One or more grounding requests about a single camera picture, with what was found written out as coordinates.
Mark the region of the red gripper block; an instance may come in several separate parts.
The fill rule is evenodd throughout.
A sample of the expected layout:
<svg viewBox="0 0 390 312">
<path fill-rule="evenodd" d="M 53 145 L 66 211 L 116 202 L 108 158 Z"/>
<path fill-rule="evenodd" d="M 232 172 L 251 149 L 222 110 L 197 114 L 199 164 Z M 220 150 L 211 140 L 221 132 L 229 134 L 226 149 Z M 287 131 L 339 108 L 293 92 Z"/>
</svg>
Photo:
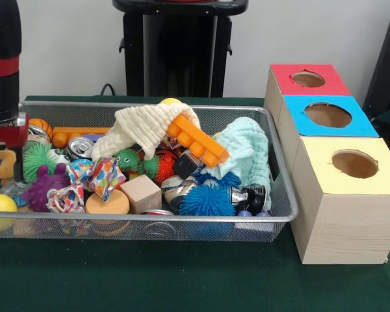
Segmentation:
<svg viewBox="0 0 390 312">
<path fill-rule="evenodd" d="M 23 146 L 29 132 L 29 115 L 20 112 L 16 119 L 0 123 L 0 145 L 15 148 L 14 181 L 23 181 Z"/>
</svg>

